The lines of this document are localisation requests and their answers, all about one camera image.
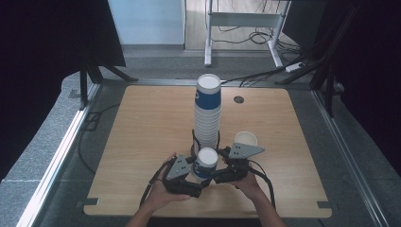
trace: human hand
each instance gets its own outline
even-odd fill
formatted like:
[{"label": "human hand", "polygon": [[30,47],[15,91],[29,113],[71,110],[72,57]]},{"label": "human hand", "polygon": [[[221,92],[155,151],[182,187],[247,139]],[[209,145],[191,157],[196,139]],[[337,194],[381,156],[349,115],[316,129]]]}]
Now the human hand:
[{"label": "human hand", "polygon": [[[176,156],[176,153],[173,153],[170,157],[168,157],[166,162],[171,160],[174,156]],[[184,194],[171,194],[166,190],[163,182],[161,181],[165,176],[166,168],[167,166],[160,172],[159,176],[157,177],[158,180],[154,182],[148,197],[143,204],[148,206],[152,211],[156,211],[162,207],[165,207],[171,201],[187,201],[191,198],[190,196]]]},{"label": "human hand", "polygon": [[239,181],[230,182],[233,186],[241,190],[244,195],[251,201],[257,200],[264,192],[257,183],[253,173],[248,172],[247,176]]}]

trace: black curtain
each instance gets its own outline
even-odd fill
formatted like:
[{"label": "black curtain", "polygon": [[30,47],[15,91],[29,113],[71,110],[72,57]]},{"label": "black curtain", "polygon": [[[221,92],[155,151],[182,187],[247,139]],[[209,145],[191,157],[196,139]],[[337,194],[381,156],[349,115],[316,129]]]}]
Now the black curtain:
[{"label": "black curtain", "polygon": [[401,175],[401,5],[363,1],[337,55],[342,101]]},{"label": "black curtain", "polygon": [[107,0],[0,3],[0,177],[54,106],[63,79],[95,65],[125,66]]}]

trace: black cable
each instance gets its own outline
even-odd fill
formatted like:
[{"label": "black cable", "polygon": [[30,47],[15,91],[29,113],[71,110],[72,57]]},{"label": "black cable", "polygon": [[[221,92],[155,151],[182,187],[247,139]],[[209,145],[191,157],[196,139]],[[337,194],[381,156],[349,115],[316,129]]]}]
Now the black cable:
[{"label": "black cable", "polygon": [[280,0],[278,1],[278,4],[277,4],[277,9],[276,9],[276,13],[277,13],[277,11],[278,11],[278,8],[280,7]]},{"label": "black cable", "polygon": [[152,186],[153,186],[154,182],[156,181],[157,177],[159,176],[159,174],[162,172],[163,168],[165,168],[167,165],[171,165],[173,162],[175,162],[175,159],[171,159],[167,162],[164,162],[162,164],[162,166],[160,166],[160,168],[154,173],[153,177],[148,182],[148,185],[144,191],[144,194],[142,195],[141,201],[139,202],[139,206],[141,206],[145,202],[145,199],[147,198],[150,189],[152,188]]},{"label": "black cable", "polygon": [[79,156],[79,159],[82,161],[83,165],[84,165],[89,171],[91,171],[94,175],[96,174],[96,172],[88,165],[88,163],[85,161],[85,159],[84,159],[83,156],[82,156],[82,152],[81,152],[81,149],[80,149],[80,144],[81,144],[80,142],[81,142],[81,140],[82,140],[83,134],[85,134],[85,132],[88,131],[88,126],[89,126],[89,123],[90,123],[90,122],[93,122],[93,121],[95,121],[95,120],[98,121],[103,113],[105,113],[106,111],[109,111],[111,108],[117,107],[117,106],[119,106],[119,105],[120,105],[120,104],[115,104],[115,105],[110,106],[110,107],[108,107],[108,108],[106,108],[106,109],[104,109],[104,110],[102,110],[102,111],[100,111],[100,112],[97,112],[91,119],[87,120],[88,123],[87,123],[87,124],[85,125],[85,127],[82,129],[82,133],[81,133],[80,136],[79,136],[79,139],[78,139],[78,156]]},{"label": "black cable", "polygon": [[[259,4],[259,6],[257,7],[257,9],[256,9],[256,11],[255,12],[257,12],[257,10],[259,9],[259,7],[264,3],[264,6],[263,6],[263,11],[265,10],[265,8],[266,8],[266,5],[267,5],[267,0],[263,0],[263,1],[261,1],[261,3]],[[204,23],[205,23],[205,26],[206,26],[206,29],[208,28],[207,27],[207,23],[206,23],[206,11],[207,11],[207,8],[206,8],[206,1],[204,2],[204,10],[205,10],[205,14],[204,14]],[[234,8],[234,3],[233,3],[233,1],[232,1],[232,8],[233,8],[233,10],[235,11],[235,8]],[[219,31],[221,31],[221,32],[228,32],[228,31],[232,31],[232,30],[235,30],[235,29],[238,29],[238,28],[241,28],[242,26],[235,26],[235,27],[232,27],[232,28],[229,28],[229,29],[221,29],[221,27],[220,26],[218,26],[218,30]],[[227,44],[242,44],[242,43],[245,43],[245,42],[247,42],[247,41],[252,41],[254,44],[266,44],[269,40],[271,40],[271,38],[272,38],[272,34],[268,34],[268,33],[265,33],[265,32],[261,32],[261,31],[257,31],[257,29],[258,29],[258,27],[256,27],[255,28],[255,32],[251,32],[250,34],[249,34],[249,37],[248,37],[248,39],[246,39],[246,40],[243,40],[243,41],[238,41],[238,42],[234,42],[234,41],[226,41],[226,40],[214,40],[214,39],[210,39],[211,41],[213,41],[213,42],[216,42],[216,43],[227,43]],[[258,42],[258,41],[256,41],[254,38],[255,37],[260,37],[260,38],[262,38],[263,39],[263,42]]]},{"label": "black cable", "polygon": [[298,54],[301,54],[303,52],[303,49],[300,47],[298,47],[298,48],[297,47],[287,47],[287,46],[284,46],[282,42],[278,42],[277,44],[278,44],[278,48],[281,50],[292,51],[292,52],[298,53]]},{"label": "black cable", "polygon": [[268,0],[262,0],[262,1],[260,1],[259,6],[257,6],[257,8],[256,8],[256,10],[255,10],[254,12],[257,12],[257,10],[260,8],[260,6],[262,6],[262,4],[264,4],[264,5],[263,5],[263,8],[262,8],[262,12],[264,12],[267,3],[268,3]]},{"label": "black cable", "polygon": [[275,206],[275,198],[274,198],[274,189],[273,189],[273,184],[271,183],[271,180],[268,178],[267,175],[257,171],[256,169],[248,166],[248,171],[250,171],[251,173],[253,173],[254,175],[259,176],[260,178],[262,178],[269,186],[269,191],[270,191],[270,202],[271,205],[274,207],[274,209],[276,208]]},{"label": "black cable", "polygon": [[235,8],[234,8],[234,0],[231,0],[231,7],[232,7],[233,10],[235,11]]},{"label": "black cable", "polygon": [[273,75],[273,74],[276,74],[276,73],[279,73],[279,72],[281,72],[281,71],[284,71],[284,70],[286,69],[287,66],[290,66],[290,65],[292,65],[292,64],[294,64],[294,63],[296,63],[296,62],[298,62],[298,61],[301,61],[301,60],[303,60],[303,59],[305,59],[305,58],[308,58],[310,55],[312,55],[312,54],[316,51],[316,49],[317,49],[320,45],[324,44],[324,42],[325,42],[325,39],[320,39],[317,43],[313,44],[313,45],[312,45],[311,47],[309,47],[307,50],[302,51],[302,53],[301,53],[301,55],[300,55],[299,57],[297,57],[296,59],[292,60],[291,62],[289,62],[288,64],[286,64],[286,65],[283,66],[283,67],[280,67],[280,68],[277,68],[277,69],[274,69],[274,70],[271,70],[271,71],[267,71],[267,72],[264,72],[264,73],[253,74],[253,75],[249,75],[249,76],[245,76],[245,77],[240,77],[240,78],[235,78],[235,79],[228,79],[228,80],[223,81],[221,84],[225,84],[225,83],[227,83],[227,82],[231,82],[231,81],[234,81],[234,80],[243,79],[242,82],[241,82],[240,85],[239,85],[239,87],[241,87],[242,84],[243,84],[243,83],[245,82],[245,80],[247,80],[247,79],[257,78],[257,77],[262,77],[262,76],[268,76],[268,77],[269,77],[269,76],[271,76],[271,75]]},{"label": "black cable", "polygon": [[259,166],[259,168],[262,170],[263,174],[265,174],[265,176],[268,176],[268,174],[266,174],[266,172],[265,172],[265,169],[263,169],[263,167],[260,164],[258,164],[257,162],[255,162],[253,160],[250,160],[250,162],[253,164],[257,164],[257,166]]}]

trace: human arm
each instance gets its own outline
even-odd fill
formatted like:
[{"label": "human arm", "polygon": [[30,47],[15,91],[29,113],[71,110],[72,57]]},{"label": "human arm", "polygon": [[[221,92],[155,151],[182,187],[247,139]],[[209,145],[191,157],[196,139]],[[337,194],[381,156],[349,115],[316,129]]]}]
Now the human arm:
[{"label": "human arm", "polygon": [[[172,154],[167,160],[170,160],[176,154]],[[150,220],[152,214],[168,205],[171,201],[186,201],[190,199],[188,195],[178,195],[169,193],[160,179],[165,175],[166,168],[164,168],[149,192],[147,199],[139,207],[138,211],[133,215],[126,227],[145,227]]]},{"label": "human arm", "polygon": [[240,181],[231,182],[231,184],[239,188],[252,201],[263,227],[287,226],[260,188],[253,173],[249,172],[245,178]]}]

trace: power strip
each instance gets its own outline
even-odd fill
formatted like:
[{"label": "power strip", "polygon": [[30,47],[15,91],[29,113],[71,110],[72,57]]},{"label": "power strip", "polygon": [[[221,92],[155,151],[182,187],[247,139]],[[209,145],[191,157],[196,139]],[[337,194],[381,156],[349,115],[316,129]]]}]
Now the power strip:
[{"label": "power strip", "polygon": [[288,73],[290,73],[290,72],[294,72],[295,70],[298,70],[298,69],[303,68],[303,67],[305,67],[305,65],[302,62],[298,62],[298,63],[294,63],[294,64],[292,64],[290,66],[287,66],[286,67],[286,71]]}]

